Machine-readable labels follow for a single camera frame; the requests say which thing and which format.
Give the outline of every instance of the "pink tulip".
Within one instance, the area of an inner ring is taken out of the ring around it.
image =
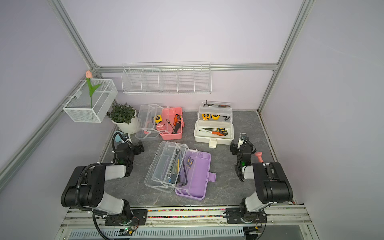
[[[86,72],[85,72],[85,77],[86,77],[86,78],[93,78],[91,71],[89,71],[89,70],[86,71]]]

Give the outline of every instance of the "toolbox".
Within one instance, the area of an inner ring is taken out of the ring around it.
[[[186,144],[161,142],[145,178],[145,185],[177,195],[202,200],[208,181],[216,174],[209,172],[211,155],[189,149]]]
[[[207,142],[209,147],[212,148],[216,148],[217,144],[230,145],[235,138],[232,120],[233,115],[230,103],[202,101],[195,123],[195,141]],[[206,130],[217,128],[225,129],[225,134],[220,136]]]
[[[161,107],[158,104],[141,105],[137,116],[139,123],[136,138],[142,141],[158,140],[159,136],[164,140],[180,139],[185,126],[182,112],[183,109],[180,107]],[[175,121],[178,121],[178,129],[176,133],[173,133]]]

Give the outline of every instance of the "purple toolbox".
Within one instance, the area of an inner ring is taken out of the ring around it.
[[[209,172],[211,154],[189,149],[186,144],[161,142],[149,167],[144,183],[148,187],[177,195],[203,200],[208,181],[216,174]]]

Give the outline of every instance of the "white wire shelf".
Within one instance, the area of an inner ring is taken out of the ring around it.
[[[92,85],[101,84],[91,98],[86,81],[64,105],[63,110],[74,122],[102,122],[118,91],[112,79],[91,78]]]
[[[125,94],[211,93],[209,62],[199,63],[124,63],[121,75]]]

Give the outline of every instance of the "white flower pot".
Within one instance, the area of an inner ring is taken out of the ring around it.
[[[137,112],[135,110],[135,118],[132,118],[131,119],[131,123],[126,123],[126,122],[114,122],[112,121],[114,124],[116,124],[120,131],[122,131],[123,133],[128,133],[128,134],[134,134],[136,133],[136,129],[137,129],[137,126],[139,124],[139,120],[137,119]]]

